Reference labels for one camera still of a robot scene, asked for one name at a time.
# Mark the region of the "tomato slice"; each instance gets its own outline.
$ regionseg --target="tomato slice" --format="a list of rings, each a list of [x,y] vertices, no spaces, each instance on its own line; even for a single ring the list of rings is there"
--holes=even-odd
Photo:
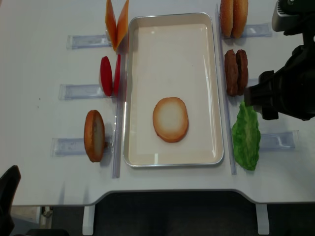
[[[105,95],[110,97],[113,92],[113,74],[108,57],[103,57],[100,63],[100,81]]]
[[[115,69],[114,94],[118,96],[119,81],[120,81],[120,55],[118,54]]]

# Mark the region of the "lettuce leaf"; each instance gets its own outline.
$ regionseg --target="lettuce leaf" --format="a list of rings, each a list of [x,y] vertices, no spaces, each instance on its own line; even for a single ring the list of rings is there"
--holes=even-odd
[[[240,105],[237,121],[232,127],[234,158],[246,170],[253,171],[259,159],[260,132],[257,113],[245,102]]]

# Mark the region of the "table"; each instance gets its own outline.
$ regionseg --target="table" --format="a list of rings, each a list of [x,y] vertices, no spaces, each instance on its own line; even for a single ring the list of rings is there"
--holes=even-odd
[[[136,16],[206,12],[213,19],[218,0],[130,0],[129,21]],[[253,173],[237,166],[231,175],[222,114],[225,157],[216,167],[132,169],[121,161],[121,176],[111,178],[112,159],[91,163],[86,156],[51,156],[54,137],[83,137],[85,116],[97,109],[105,123],[114,105],[104,99],[59,101],[60,84],[95,84],[100,59],[111,48],[68,51],[68,35],[103,34],[106,0],[3,0],[0,8],[0,175],[18,165],[22,179],[14,205],[90,206],[119,191],[231,190],[255,203],[315,201],[315,120],[283,117],[288,129],[300,131],[300,151],[263,154]],[[113,0],[116,16],[124,0]],[[250,0],[248,22],[270,22],[274,0]],[[215,34],[215,48],[218,44]],[[278,70],[301,36],[247,39],[250,78]],[[226,51],[229,45],[223,45]],[[222,89],[219,83],[220,106]]]

